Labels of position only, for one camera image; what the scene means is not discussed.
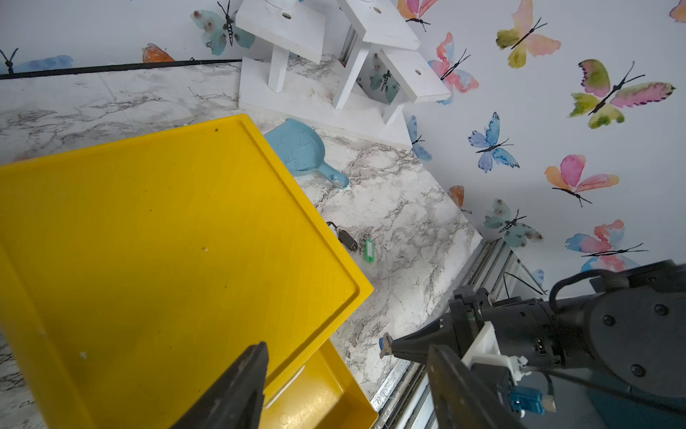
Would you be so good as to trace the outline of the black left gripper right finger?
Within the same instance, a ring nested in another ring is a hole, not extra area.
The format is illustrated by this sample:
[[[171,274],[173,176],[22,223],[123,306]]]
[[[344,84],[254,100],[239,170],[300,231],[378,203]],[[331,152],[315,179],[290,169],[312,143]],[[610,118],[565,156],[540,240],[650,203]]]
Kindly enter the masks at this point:
[[[450,347],[430,346],[427,369],[440,429],[523,426]]]

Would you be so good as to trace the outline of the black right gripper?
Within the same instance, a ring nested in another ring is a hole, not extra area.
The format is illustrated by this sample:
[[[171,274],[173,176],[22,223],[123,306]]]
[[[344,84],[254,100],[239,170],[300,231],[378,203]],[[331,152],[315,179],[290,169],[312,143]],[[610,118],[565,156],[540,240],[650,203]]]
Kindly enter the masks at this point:
[[[380,358],[387,356],[425,365],[432,345],[466,354],[486,322],[493,323],[502,354],[524,356],[536,368],[561,369],[567,363],[562,331],[548,302],[515,297],[489,301],[488,293],[457,294],[448,302],[450,316],[440,316],[419,331],[397,340],[379,339]]]

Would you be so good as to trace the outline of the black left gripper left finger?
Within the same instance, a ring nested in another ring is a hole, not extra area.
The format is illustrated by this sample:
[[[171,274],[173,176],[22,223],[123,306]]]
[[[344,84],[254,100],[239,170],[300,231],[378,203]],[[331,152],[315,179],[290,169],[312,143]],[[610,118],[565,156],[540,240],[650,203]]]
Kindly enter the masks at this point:
[[[249,346],[173,426],[199,429],[259,427],[268,364],[265,342]]]

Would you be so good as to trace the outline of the yellow bottom drawer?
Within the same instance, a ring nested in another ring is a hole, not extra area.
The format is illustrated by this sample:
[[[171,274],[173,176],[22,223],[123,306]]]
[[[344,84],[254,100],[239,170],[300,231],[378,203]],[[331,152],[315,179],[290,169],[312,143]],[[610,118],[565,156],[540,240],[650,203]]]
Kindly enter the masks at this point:
[[[330,341],[263,407],[261,428],[371,428],[378,412]]]

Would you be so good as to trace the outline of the key with black tag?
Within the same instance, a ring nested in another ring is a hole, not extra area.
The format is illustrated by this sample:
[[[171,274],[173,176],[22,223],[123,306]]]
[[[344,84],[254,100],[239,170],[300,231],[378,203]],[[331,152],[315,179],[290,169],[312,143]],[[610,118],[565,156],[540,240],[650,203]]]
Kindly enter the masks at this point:
[[[336,238],[348,251],[355,252],[359,250],[358,242],[352,237],[352,235],[349,232],[337,227],[337,225],[335,225],[335,223],[331,221],[327,222],[327,226],[336,235]]]

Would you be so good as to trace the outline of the yellow plastic drawer box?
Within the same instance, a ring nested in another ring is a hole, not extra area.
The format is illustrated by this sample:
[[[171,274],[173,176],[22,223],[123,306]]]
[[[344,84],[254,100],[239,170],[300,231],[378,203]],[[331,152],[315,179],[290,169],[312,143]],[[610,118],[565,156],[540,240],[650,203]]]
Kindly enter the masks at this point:
[[[51,428],[168,428],[258,343],[273,395],[372,292],[246,114],[1,169],[1,330]]]

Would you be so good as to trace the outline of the key with green tag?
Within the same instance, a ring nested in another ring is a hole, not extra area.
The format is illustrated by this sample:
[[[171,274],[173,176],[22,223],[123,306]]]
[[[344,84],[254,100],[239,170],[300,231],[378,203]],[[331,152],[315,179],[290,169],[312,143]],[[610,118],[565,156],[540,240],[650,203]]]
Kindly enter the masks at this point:
[[[367,263],[374,263],[376,259],[375,242],[371,237],[365,237],[361,241],[362,255]]]

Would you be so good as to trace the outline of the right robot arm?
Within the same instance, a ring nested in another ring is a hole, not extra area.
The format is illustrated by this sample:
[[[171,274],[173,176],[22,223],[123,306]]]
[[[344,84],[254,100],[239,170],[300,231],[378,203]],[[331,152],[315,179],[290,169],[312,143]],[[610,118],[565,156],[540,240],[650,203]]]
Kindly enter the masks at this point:
[[[545,370],[586,368],[659,397],[685,395],[685,267],[671,260],[557,282],[548,300],[457,294],[413,334],[380,338],[382,357],[424,364],[431,345],[461,358],[487,324],[499,350]]]

